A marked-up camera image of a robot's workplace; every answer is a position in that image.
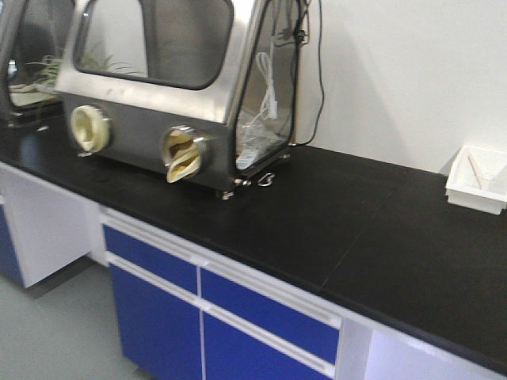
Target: lab bench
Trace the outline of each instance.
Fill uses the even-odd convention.
[[[124,354],[159,378],[507,375],[507,217],[448,204],[445,177],[301,147],[269,168],[272,186],[222,201],[78,157],[64,120],[44,122],[0,128],[16,207],[0,266],[22,279],[30,261],[13,234],[23,209],[35,241],[108,261]]]

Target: black work surface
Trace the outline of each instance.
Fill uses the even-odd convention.
[[[221,201],[46,124],[0,127],[0,161],[507,374],[507,216],[449,205],[444,177],[304,147]]]

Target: drawer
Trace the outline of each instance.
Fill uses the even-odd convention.
[[[153,274],[197,294],[196,266],[104,225],[107,250]]]
[[[235,282],[201,269],[204,299],[286,341],[335,363],[339,330]]]

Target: acrylic window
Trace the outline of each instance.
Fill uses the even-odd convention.
[[[83,17],[80,71],[203,89],[219,75],[233,11],[228,0],[95,0]]]
[[[27,3],[7,73],[10,100],[16,108],[40,107],[57,101],[52,88],[73,12],[73,0]]]
[[[250,168],[290,139],[295,101],[296,0],[265,8],[236,124],[236,167]]]

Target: black cable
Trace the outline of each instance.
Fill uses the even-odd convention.
[[[322,110],[324,109],[324,104],[326,103],[326,92],[324,91],[324,82],[322,80],[322,0],[318,0],[318,23],[319,23],[319,31],[318,31],[318,51],[317,51],[317,61],[318,61],[318,83],[320,85],[321,92],[321,104],[318,109],[317,117],[315,119],[314,131],[310,139],[306,142],[294,142],[290,144],[290,146],[305,146],[311,143],[315,136],[317,135],[318,125],[320,123],[320,117],[322,115]]]

